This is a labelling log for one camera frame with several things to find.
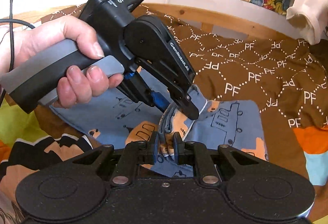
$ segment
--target black and gray handle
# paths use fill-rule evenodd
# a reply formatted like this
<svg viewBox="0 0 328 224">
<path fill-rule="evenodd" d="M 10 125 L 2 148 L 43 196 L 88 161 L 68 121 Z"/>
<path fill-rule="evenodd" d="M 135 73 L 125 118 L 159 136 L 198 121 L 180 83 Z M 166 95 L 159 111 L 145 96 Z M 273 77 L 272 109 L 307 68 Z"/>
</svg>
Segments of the black and gray handle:
<svg viewBox="0 0 328 224">
<path fill-rule="evenodd" d="M 67 69 L 76 65 L 86 73 L 91 65 L 97 65 L 107 75 L 123 74 L 124 67 L 112 55 L 109 46 L 102 44 L 105 58 L 95 60 L 83 55 L 76 42 L 65 39 L 33 56 L 19 67 L 0 78 L 0 85 L 26 112 L 32 112 L 38 104 L 48 106 L 57 100 L 56 87 Z"/>
</svg>

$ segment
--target orange fabric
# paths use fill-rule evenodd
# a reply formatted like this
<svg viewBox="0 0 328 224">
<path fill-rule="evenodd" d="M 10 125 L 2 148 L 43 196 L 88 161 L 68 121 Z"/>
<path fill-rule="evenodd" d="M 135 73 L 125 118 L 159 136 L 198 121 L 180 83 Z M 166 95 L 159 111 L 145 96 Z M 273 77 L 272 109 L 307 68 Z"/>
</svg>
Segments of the orange fabric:
<svg viewBox="0 0 328 224">
<path fill-rule="evenodd" d="M 328 151 L 328 125 L 317 127 L 294 128 L 297 141 L 308 154 L 322 154 Z"/>
<path fill-rule="evenodd" d="M 0 162 L 9 158 L 10 151 L 11 148 L 0 141 Z"/>
</svg>

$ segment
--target cord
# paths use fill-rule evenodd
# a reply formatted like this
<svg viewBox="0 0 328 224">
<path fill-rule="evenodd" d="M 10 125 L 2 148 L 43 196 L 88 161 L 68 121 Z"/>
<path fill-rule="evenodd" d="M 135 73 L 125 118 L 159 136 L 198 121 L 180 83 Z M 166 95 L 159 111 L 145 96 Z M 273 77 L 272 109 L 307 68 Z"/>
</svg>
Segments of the cord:
<svg viewBox="0 0 328 224">
<path fill-rule="evenodd" d="M 9 19 L 0 19 L 0 23 L 9 23 L 9 34 L 10 34 L 10 66 L 9 71 L 13 70 L 14 68 L 14 59 L 15 59 L 15 46 L 14 46 L 14 28 L 13 24 L 22 24 L 26 25 L 27 27 L 30 27 L 31 29 L 35 28 L 33 25 L 29 24 L 28 22 L 13 19 L 13 0 L 10 0 L 9 5 Z M 2 102 L 5 98 L 6 91 L 3 90 L 2 94 L 0 96 L 0 107 L 2 105 Z"/>
</svg>

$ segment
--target green fabric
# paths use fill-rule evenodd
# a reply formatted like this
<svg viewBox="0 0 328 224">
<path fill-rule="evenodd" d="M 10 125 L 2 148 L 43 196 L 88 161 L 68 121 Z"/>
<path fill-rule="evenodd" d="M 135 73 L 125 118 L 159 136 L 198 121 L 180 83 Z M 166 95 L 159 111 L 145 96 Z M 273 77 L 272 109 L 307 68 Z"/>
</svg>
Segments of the green fabric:
<svg viewBox="0 0 328 224">
<path fill-rule="evenodd" d="M 9 106 L 6 100 L 0 107 L 0 140 L 13 147 L 14 142 L 21 138 L 28 142 L 47 136 L 41 130 L 35 113 L 26 114 L 18 105 Z"/>
</svg>

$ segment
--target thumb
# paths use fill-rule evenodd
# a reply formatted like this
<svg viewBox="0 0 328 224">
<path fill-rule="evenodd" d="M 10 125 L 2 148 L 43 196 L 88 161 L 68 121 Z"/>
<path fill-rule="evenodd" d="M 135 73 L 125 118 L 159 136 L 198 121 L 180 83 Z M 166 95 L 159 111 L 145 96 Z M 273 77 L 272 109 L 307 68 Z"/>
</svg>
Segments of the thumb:
<svg viewBox="0 0 328 224">
<path fill-rule="evenodd" d="M 104 57 L 94 28 L 71 15 L 46 22 L 31 30 L 31 33 L 33 33 L 31 38 L 35 52 L 68 38 L 76 41 L 80 51 L 89 58 L 100 59 Z"/>
</svg>

